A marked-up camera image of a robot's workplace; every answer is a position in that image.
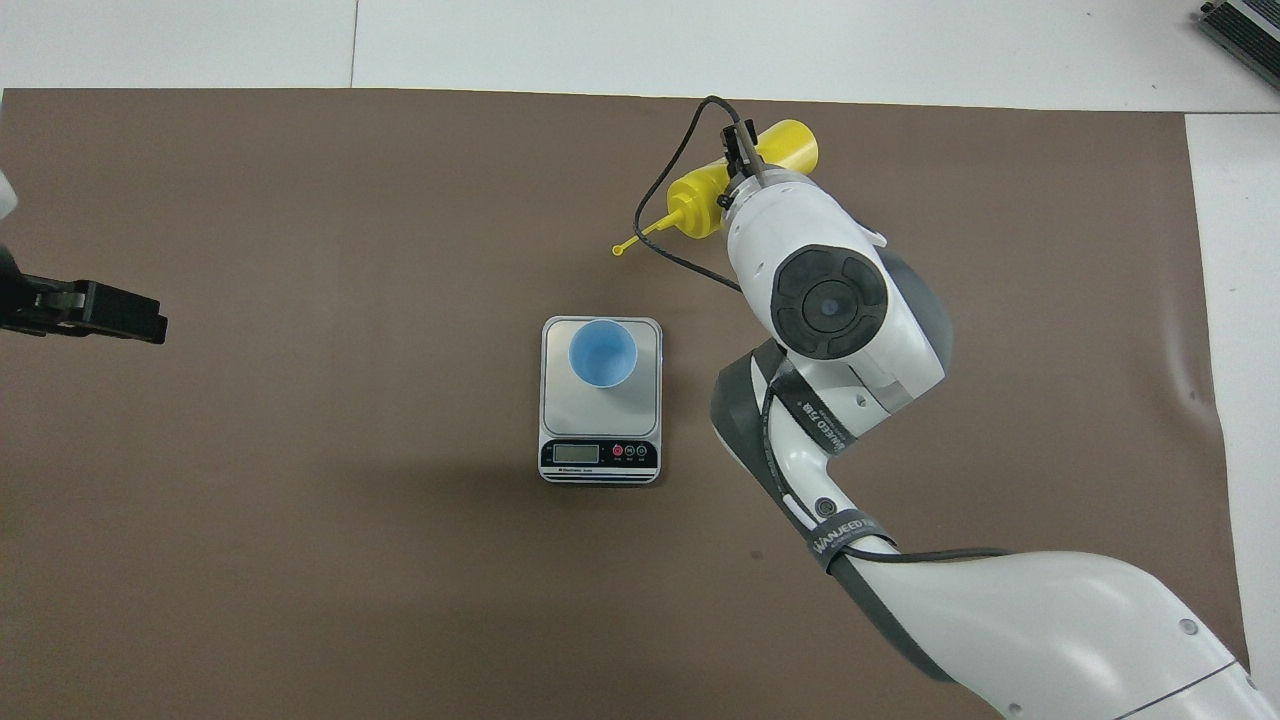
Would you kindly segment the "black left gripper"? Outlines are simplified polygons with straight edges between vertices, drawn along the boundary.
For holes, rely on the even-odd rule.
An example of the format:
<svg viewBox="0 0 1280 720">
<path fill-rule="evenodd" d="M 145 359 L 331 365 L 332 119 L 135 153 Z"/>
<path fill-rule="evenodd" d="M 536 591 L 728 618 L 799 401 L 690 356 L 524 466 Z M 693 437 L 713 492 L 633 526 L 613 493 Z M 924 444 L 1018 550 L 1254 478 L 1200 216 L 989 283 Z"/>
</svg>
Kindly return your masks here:
<svg viewBox="0 0 1280 720">
<path fill-rule="evenodd" d="M 1 327 L 22 334 L 87 337 L 90 329 L 150 345 L 166 341 L 168 318 L 150 297 L 104 283 L 88 283 L 88 328 L 74 322 L 87 292 L 72 281 L 54 281 L 20 272 L 9 249 L 1 246 Z"/>
</svg>

